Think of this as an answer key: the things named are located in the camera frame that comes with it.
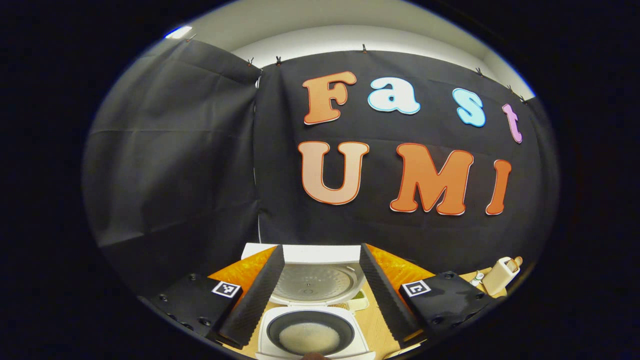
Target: orange letter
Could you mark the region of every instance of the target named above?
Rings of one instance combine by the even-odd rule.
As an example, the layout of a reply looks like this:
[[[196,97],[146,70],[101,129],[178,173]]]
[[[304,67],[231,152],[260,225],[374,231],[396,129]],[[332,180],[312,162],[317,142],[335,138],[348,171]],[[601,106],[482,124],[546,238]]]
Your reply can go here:
[[[341,82],[330,89],[329,84],[337,81]],[[331,99],[335,99],[339,105],[347,102],[347,87],[343,83],[355,84],[356,76],[350,71],[345,71],[302,83],[309,92],[309,113],[305,116],[305,124],[320,124],[340,117],[340,110],[331,107]]]
[[[338,151],[344,155],[344,180],[342,187],[334,190],[324,185],[324,155],[329,152],[325,142],[302,142],[298,145],[302,153],[302,187],[309,196],[325,204],[342,205],[355,199],[360,191],[362,156],[369,146],[362,142],[343,142]]]
[[[507,180],[511,173],[511,164],[506,160],[493,162],[495,169],[495,187],[491,203],[486,207],[487,215],[499,215],[504,210],[504,193],[507,192]]]
[[[431,211],[438,198],[444,199],[436,210],[442,215],[462,215],[465,212],[465,194],[469,168],[474,163],[473,155],[455,150],[449,154],[438,172],[427,147],[417,143],[403,143],[397,148],[403,157],[404,170],[400,194],[390,204],[391,210],[412,213],[418,208],[414,200],[415,187],[420,191],[420,201],[425,213]]]

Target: light blue letter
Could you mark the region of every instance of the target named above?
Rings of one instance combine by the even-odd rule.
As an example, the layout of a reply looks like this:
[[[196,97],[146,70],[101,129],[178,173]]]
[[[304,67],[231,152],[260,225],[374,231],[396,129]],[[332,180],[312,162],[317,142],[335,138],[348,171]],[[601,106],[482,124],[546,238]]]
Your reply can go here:
[[[465,124],[483,127],[486,120],[482,111],[482,100],[475,93],[465,89],[454,89],[453,99],[460,105],[458,116]]]
[[[389,84],[391,89],[383,89]],[[371,87],[379,89],[369,94],[369,105],[375,110],[398,110],[407,115],[413,115],[420,110],[420,104],[415,101],[413,86],[407,80],[379,78],[371,81]]]

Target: white ceiling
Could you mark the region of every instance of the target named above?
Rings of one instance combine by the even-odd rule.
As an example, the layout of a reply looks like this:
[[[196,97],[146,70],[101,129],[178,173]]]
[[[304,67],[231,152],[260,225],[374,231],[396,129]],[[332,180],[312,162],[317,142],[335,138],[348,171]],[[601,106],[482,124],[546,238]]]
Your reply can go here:
[[[442,18],[400,0],[238,0],[189,23],[199,41],[235,51],[264,38],[328,25],[369,25],[433,38],[484,59],[489,48]]]

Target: wooden table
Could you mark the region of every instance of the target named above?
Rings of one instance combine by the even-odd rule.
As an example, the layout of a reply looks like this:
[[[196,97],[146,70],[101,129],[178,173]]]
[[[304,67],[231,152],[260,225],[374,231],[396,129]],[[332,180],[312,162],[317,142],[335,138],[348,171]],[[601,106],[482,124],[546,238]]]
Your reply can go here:
[[[483,274],[487,274],[491,268],[486,268],[484,270],[480,270]],[[460,275],[461,278],[467,281],[471,281],[476,276],[475,272],[469,274]],[[482,284],[478,284],[478,289],[484,291],[486,290]],[[369,307],[363,310],[356,311],[355,317],[358,325],[362,330],[362,334],[367,340],[367,344],[369,346],[369,350],[376,352],[376,360],[387,359],[389,357],[402,354],[403,352],[407,352],[415,347],[420,346],[420,344],[416,344],[412,347],[400,349],[400,345],[394,337],[391,335],[391,332],[387,328],[384,318],[382,317],[382,313],[380,313],[380,308],[378,307],[378,302],[373,296],[371,292],[371,287],[369,283],[365,281],[364,286],[362,287],[365,296],[369,299]],[[502,289],[499,293],[495,294],[493,297],[500,297],[507,295],[507,291]],[[275,304],[269,302],[264,309],[264,312],[267,310],[273,309],[274,307],[285,306],[280,304]],[[229,347],[224,345],[235,352],[239,352],[240,354],[246,355],[248,357],[255,358],[255,353],[258,351],[258,331],[260,329],[262,323],[262,319],[260,319],[260,323],[256,326],[253,336],[249,341],[249,345],[243,347],[242,350],[238,350],[236,348]]]

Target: white bottle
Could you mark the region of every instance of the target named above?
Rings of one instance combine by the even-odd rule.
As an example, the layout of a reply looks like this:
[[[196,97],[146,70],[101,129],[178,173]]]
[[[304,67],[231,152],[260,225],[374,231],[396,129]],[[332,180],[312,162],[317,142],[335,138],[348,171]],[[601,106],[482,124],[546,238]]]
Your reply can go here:
[[[522,264],[522,258],[520,257],[513,260],[507,256],[498,260],[482,280],[486,292],[493,296],[504,289],[520,272],[520,264]]]

